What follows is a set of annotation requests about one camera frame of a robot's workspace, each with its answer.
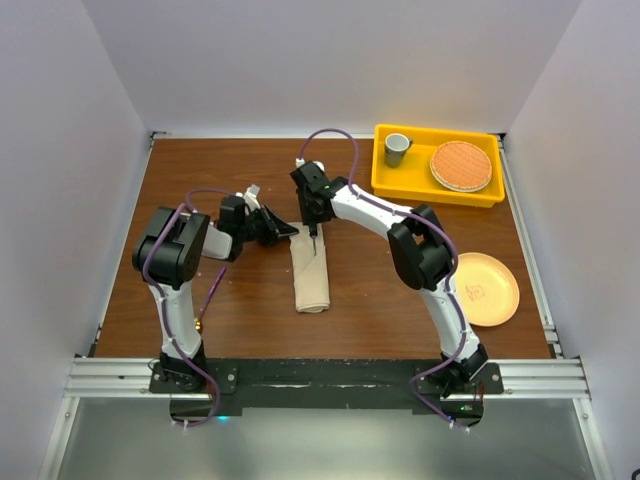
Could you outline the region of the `beige cloth napkin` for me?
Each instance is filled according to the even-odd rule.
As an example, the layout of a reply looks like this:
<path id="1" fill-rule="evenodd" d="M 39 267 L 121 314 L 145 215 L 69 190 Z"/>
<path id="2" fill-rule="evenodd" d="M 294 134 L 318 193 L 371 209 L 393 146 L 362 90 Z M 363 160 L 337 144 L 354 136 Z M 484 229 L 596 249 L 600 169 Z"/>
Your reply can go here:
<path id="1" fill-rule="evenodd" d="M 289 238 L 295 309 L 298 313 L 321 313 L 330 307 L 326 247 L 322 228 L 319 227 L 318 252 L 314 256 L 308 227 L 301 222 L 291 224 L 300 231 Z"/>

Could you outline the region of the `gold purple spoon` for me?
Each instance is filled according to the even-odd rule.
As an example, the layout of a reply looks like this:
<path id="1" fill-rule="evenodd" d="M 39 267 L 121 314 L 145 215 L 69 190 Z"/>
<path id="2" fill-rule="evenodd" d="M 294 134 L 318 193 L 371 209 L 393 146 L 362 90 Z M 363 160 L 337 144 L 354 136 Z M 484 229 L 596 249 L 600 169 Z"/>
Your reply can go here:
<path id="1" fill-rule="evenodd" d="M 203 332 L 203 318 L 204 315 L 210 305 L 210 303 L 213 300 L 213 297 L 221 283 L 221 281 L 223 280 L 225 274 L 227 272 L 227 267 L 223 266 L 220 271 L 218 272 L 213 284 L 211 285 L 201 307 L 199 308 L 196 317 L 194 318 L 194 325 L 196 327 L 196 331 L 198 333 L 202 333 Z"/>

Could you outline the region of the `iridescent fork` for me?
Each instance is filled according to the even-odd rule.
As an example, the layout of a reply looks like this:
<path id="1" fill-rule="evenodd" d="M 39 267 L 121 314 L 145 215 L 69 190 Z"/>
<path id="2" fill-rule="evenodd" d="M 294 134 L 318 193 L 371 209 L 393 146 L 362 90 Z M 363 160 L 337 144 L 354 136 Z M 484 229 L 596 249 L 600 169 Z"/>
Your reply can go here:
<path id="1" fill-rule="evenodd" d="M 316 256 L 318 252 L 318 247 L 317 247 L 318 234 L 319 234 L 319 225 L 315 223 L 310 224 L 309 236 L 311 238 L 311 245 L 312 245 L 312 251 L 314 256 Z"/>

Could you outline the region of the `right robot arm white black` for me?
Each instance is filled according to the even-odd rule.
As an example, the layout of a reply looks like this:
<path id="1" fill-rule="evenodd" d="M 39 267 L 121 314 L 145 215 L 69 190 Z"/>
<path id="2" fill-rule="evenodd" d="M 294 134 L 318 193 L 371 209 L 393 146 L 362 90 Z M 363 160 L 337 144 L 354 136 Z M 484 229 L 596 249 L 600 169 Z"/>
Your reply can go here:
<path id="1" fill-rule="evenodd" d="M 432 208 L 400 206 L 366 193 L 344 177 L 329 179 L 317 162 L 296 161 L 291 173 L 303 224 L 312 242 L 332 219 L 357 224 L 387 240 L 395 272 L 419 293 L 436 327 L 448 386 L 469 392 L 488 354 L 467 320 L 456 291 L 457 249 Z"/>

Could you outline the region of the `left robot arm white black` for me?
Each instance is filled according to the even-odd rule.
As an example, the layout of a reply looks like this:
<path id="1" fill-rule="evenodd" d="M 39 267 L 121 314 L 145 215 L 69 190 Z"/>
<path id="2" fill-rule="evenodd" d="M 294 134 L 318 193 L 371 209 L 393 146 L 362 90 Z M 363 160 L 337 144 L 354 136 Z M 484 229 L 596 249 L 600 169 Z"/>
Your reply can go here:
<path id="1" fill-rule="evenodd" d="M 202 257 L 235 261 L 244 245 L 274 246 L 299 233 L 257 199 L 257 188 L 222 199 L 218 218 L 192 210 L 160 207 L 139 238 L 132 264 L 156 303 L 162 331 L 159 365 L 154 374 L 185 392 L 209 382 L 192 283 Z"/>

